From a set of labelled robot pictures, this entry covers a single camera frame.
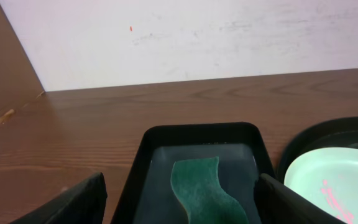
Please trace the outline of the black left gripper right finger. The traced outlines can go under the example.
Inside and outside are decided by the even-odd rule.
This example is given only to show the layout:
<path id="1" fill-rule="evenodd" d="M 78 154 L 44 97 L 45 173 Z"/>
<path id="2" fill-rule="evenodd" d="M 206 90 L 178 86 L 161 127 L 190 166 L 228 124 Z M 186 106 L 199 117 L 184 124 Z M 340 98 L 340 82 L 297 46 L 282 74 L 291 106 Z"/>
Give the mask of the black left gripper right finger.
<path id="1" fill-rule="evenodd" d="M 344 224 L 268 174 L 259 175 L 254 202 L 262 223 Z"/>

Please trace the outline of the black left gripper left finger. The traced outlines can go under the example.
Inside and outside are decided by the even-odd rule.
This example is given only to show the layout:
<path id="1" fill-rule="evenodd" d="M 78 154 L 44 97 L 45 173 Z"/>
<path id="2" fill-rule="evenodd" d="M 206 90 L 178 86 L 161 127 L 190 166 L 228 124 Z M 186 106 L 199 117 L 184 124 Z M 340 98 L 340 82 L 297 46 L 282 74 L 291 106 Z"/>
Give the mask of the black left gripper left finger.
<path id="1" fill-rule="evenodd" d="M 107 197 L 104 175 L 97 172 L 13 222 L 15 224 L 101 224 Z"/>

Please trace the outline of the mint green plate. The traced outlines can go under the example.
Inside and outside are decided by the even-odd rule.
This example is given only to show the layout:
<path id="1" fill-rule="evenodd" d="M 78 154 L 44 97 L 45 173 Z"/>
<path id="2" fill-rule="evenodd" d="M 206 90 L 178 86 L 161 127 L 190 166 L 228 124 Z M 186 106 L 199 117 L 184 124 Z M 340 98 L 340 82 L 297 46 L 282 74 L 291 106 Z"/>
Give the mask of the mint green plate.
<path id="1" fill-rule="evenodd" d="M 358 223 L 358 149 L 325 147 L 288 167 L 284 185 L 344 223 Z"/>

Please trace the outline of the green yellow sponge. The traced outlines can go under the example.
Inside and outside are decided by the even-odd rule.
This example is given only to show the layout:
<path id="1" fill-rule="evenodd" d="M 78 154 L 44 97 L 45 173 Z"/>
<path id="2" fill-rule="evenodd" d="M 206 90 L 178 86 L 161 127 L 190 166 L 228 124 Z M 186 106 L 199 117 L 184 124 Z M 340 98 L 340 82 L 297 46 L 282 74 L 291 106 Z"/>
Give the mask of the green yellow sponge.
<path id="1" fill-rule="evenodd" d="M 242 205 L 221 187 L 219 158 L 188 159 L 173 165 L 170 185 L 189 224 L 246 224 Z"/>

